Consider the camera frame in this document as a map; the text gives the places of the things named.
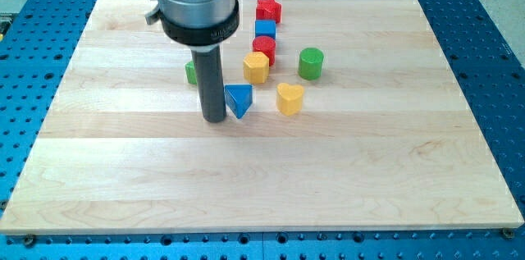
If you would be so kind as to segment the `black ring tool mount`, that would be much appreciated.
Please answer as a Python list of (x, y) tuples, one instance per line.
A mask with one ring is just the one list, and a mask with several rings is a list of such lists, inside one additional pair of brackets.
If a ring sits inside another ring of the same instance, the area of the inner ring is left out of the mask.
[(232, 13), (220, 23), (205, 28), (188, 28), (169, 21), (159, 12), (165, 34), (177, 43), (190, 47), (206, 47), (230, 38), (240, 24), (239, 1), (235, 0)]

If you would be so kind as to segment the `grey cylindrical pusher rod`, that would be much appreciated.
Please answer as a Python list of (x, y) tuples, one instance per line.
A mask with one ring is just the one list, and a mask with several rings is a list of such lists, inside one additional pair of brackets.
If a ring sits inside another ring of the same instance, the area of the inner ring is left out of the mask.
[(219, 46), (191, 48), (203, 118), (224, 121), (226, 103)]

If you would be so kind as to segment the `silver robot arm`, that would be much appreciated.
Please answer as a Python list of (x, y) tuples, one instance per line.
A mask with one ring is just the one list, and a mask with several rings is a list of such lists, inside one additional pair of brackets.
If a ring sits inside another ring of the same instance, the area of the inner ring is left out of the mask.
[(149, 25), (160, 21), (167, 37), (189, 47), (194, 63), (203, 118), (226, 118), (220, 44), (240, 23), (238, 0), (156, 0), (145, 15)]

